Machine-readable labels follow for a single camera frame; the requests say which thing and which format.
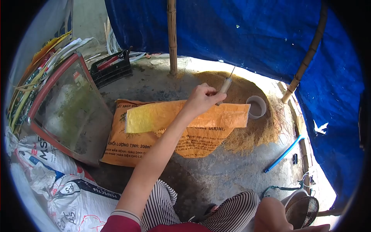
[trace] blue plastic stick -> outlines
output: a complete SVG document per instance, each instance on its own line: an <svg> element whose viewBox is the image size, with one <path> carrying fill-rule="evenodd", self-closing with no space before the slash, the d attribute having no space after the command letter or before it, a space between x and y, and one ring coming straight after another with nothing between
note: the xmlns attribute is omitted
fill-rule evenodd
<svg viewBox="0 0 371 232"><path fill-rule="evenodd" d="M264 172L269 172L272 168L274 168L292 149L293 147L304 138L303 135L299 135L299 137L295 140L295 142L278 158L276 161L273 162L271 166L269 166Z"/></svg>

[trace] red sleeve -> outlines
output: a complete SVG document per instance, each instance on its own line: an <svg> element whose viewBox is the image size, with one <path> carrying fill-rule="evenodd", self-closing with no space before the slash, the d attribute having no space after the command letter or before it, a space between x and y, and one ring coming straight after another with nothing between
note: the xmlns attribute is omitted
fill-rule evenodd
<svg viewBox="0 0 371 232"><path fill-rule="evenodd" d="M111 215L101 232L141 232L140 225L125 216Z"/></svg>

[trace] small cup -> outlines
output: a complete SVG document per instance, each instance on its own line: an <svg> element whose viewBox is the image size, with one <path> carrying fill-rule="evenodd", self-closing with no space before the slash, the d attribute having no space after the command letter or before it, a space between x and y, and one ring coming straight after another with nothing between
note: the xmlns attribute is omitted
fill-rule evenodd
<svg viewBox="0 0 371 232"><path fill-rule="evenodd" d="M258 119L267 111L267 105L261 97L251 96L246 100L246 104L251 104L249 109L249 118Z"/></svg>

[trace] blue tarp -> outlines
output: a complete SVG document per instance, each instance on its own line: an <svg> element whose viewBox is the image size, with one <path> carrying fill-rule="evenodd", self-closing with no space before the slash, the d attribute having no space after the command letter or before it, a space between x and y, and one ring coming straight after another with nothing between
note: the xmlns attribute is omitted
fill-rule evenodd
<svg viewBox="0 0 371 232"><path fill-rule="evenodd" d="M166 0L106 0L119 45L168 53ZM316 31L321 1L177 1L178 55L224 62L290 83ZM361 68L331 9L317 53L296 91L314 155L343 207L358 184ZM328 122L327 133L314 131Z"/></svg>

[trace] foot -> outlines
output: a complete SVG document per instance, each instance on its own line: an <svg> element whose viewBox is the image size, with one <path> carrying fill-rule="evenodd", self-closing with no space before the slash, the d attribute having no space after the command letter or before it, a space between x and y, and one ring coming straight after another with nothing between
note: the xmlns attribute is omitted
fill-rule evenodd
<svg viewBox="0 0 371 232"><path fill-rule="evenodd" d="M210 212L214 212L218 207L219 207L219 205L214 205L214 206L210 209Z"/></svg>
<svg viewBox="0 0 371 232"><path fill-rule="evenodd" d="M302 229L289 230L287 232L328 232L330 230L330 224L321 226L308 226Z"/></svg>

